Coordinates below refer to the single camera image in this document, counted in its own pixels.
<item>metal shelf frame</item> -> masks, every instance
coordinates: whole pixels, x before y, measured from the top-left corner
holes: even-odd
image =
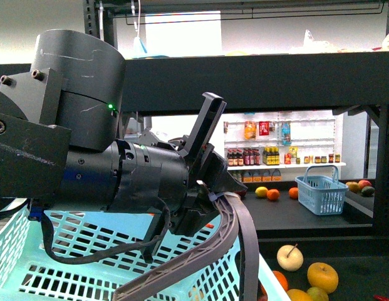
[[[0,65],[0,76],[28,70]],[[226,113],[365,110],[379,126],[373,232],[389,235],[389,52],[127,60],[122,111],[195,114],[207,91]]]

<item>plastic basket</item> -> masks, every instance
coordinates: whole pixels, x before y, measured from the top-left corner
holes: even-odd
[[[46,255],[41,225],[28,221],[26,215],[26,209],[16,213],[0,232],[0,300],[110,301],[117,287],[202,243],[214,234],[220,221],[216,218],[212,222],[213,229],[203,228],[192,238],[168,233],[151,264],[141,259],[139,251],[131,251],[98,263],[64,265]],[[138,241],[145,236],[152,219],[149,214],[50,211],[47,215],[55,228],[54,251],[71,256],[88,255],[120,241]],[[239,273],[235,256],[239,250],[236,240],[220,260],[147,300],[238,300]],[[259,278],[271,275],[264,263]],[[279,297],[283,290],[276,290],[276,300],[285,300]]]
[[[349,187],[339,182],[339,170],[335,169],[333,177],[309,176],[308,171],[322,166],[310,166],[304,177],[296,177],[299,188],[299,202],[316,215],[341,214],[345,202],[345,193]]]

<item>mango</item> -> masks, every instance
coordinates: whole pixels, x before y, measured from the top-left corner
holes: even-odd
[[[361,190],[357,182],[347,182],[346,185],[349,186],[349,190],[353,193],[358,193]]]

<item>avocado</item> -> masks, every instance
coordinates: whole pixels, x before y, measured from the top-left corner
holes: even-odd
[[[361,190],[362,196],[372,196],[375,192],[375,188],[372,186],[366,186]]]

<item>basket handle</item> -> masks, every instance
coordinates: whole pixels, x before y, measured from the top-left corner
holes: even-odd
[[[306,173],[304,174],[304,183],[308,183],[307,182],[308,171],[311,168],[315,168],[315,167],[333,167],[335,169],[335,172],[333,173],[332,181],[334,181],[335,184],[337,184],[339,182],[339,169],[335,165],[329,164],[329,165],[323,165],[323,166],[313,165],[313,166],[307,167]]]

